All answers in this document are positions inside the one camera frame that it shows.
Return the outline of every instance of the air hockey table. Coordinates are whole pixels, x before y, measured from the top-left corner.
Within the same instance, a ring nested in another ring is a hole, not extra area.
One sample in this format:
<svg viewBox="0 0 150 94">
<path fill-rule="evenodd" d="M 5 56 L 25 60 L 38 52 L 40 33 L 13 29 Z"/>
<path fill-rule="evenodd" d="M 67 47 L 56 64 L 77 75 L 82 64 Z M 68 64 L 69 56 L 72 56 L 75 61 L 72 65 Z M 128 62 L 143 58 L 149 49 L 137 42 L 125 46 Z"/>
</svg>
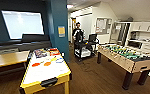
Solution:
<svg viewBox="0 0 150 94">
<path fill-rule="evenodd" d="M 47 87 L 64 83 L 65 94 L 69 94 L 71 71 L 60 54 L 47 55 L 40 49 L 32 54 L 27 70 L 20 85 L 21 94 L 32 94 Z"/>
</svg>

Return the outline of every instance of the table leg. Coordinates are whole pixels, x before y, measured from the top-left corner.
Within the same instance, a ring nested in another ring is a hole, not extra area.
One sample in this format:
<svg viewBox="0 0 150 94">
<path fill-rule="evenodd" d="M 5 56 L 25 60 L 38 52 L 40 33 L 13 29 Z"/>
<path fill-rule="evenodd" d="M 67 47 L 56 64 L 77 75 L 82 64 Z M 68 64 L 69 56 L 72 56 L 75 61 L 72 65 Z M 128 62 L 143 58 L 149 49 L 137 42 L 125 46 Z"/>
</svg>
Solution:
<svg viewBox="0 0 150 94">
<path fill-rule="evenodd" d="M 139 85 L 144 85 L 144 83 L 145 83 L 145 81 L 146 81 L 146 79 L 147 79 L 147 76 L 148 76 L 149 72 L 150 72 L 150 70 L 145 70 L 145 71 L 143 71 L 143 72 L 141 73 L 141 76 L 140 76 L 140 78 L 139 78 L 139 80 L 138 80 L 138 82 L 137 82 Z"/>
<path fill-rule="evenodd" d="M 101 53 L 100 53 L 100 52 L 98 52 L 97 63 L 98 63 L 98 64 L 101 63 Z"/>
<path fill-rule="evenodd" d="M 123 86 L 122 86 L 123 89 L 125 90 L 129 89 L 132 76 L 133 76 L 133 73 L 129 73 L 128 71 L 126 71 L 125 79 L 124 79 Z"/>
<path fill-rule="evenodd" d="M 108 58 L 108 62 L 111 62 L 112 60 Z"/>
<path fill-rule="evenodd" d="M 26 65 L 26 62 L 24 62 L 24 68 L 25 68 L 25 69 L 27 69 L 27 65 Z"/>
<path fill-rule="evenodd" d="M 65 82 L 65 94 L 69 94 L 69 82 Z"/>
</svg>

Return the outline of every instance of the poster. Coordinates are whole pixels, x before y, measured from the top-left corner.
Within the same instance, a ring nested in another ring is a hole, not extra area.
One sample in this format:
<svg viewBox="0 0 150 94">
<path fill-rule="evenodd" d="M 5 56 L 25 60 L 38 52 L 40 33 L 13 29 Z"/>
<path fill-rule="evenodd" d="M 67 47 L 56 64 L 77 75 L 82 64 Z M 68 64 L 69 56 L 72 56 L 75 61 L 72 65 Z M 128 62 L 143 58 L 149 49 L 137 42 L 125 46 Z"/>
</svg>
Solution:
<svg viewBox="0 0 150 94">
<path fill-rule="evenodd" d="M 58 26 L 58 33 L 59 33 L 59 37 L 65 37 L 65 27 Z"/>
</svg>

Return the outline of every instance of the white wall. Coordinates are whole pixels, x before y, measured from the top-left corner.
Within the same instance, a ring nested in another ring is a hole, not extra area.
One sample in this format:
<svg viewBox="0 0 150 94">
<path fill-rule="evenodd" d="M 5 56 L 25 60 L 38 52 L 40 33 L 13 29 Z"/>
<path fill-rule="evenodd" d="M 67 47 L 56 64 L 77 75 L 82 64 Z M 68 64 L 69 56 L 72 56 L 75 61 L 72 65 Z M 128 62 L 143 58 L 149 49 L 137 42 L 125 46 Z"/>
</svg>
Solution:
<svg viewBox="0 0 150 94">
<path fill-rule="evenodd" d="M 81 29 L 84 30 L 85 40 L 88 40 L 91 34 L 92 14 L 76 17 L 76 22 L 80 22 Z"/>
<path fill-rule="evenodd" d="M 71 35 L 72 35 L 72 26 L 71 26 L 71 24 L 72 24 L 72 20 L 70 18 L 70 13 L 68 13 L 68 40 L 69 41 L 71 41 L 71 39 L 72 39 L 72 37 L 71 37 Z"/>
<path fill-rule="evenodd" d="M 112 11 L 111 7 L 109 6 L 108 3 L 97 3 L 92 5 L 92 25 L 91 25 L 91 33 L 95 33 L 96 30 L 96 20 L 97 18 L 111 18 L 112 23 L 117 20 L 116 15 Z M 109 43 L 110 39 L 110 33 L 109 34 L 103 34 L 103 35 L 98 35 L 97 38 L 100 40 L 100 43 Z"/>
<path fill-rule="evenodd" d="M 76 18 L 76 22 L 80 22 L 80 28 L 85 31 L 85 40 L 88 40 L 89 34 L 91 34 L 92 7 L 75 11 L 70 14 L 70 17 Z"/>
</svg>

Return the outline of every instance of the foosball table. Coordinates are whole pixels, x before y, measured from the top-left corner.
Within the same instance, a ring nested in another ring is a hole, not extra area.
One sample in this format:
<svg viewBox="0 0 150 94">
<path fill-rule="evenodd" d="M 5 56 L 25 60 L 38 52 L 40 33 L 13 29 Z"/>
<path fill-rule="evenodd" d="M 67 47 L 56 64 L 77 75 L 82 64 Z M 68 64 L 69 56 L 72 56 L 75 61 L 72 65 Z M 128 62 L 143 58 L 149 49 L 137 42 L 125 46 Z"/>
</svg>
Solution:
<svg viewBox="0 0 150 94">
<path fill-rule="evenodd" d="M 141 72 L 141 76 L 137 83 L 139 85 L 144 85 L 150 72 L 150 53 L 140 50 L 137 51 L 116 44 L 98 45 L 98 64 L 101 63 L 101 54 L 106 56 L 109 61 L 113 61 L 126 70 L 122 86 L 123 89 L 129 89 L 132 76 L 136 72 Z"/>
</svg>

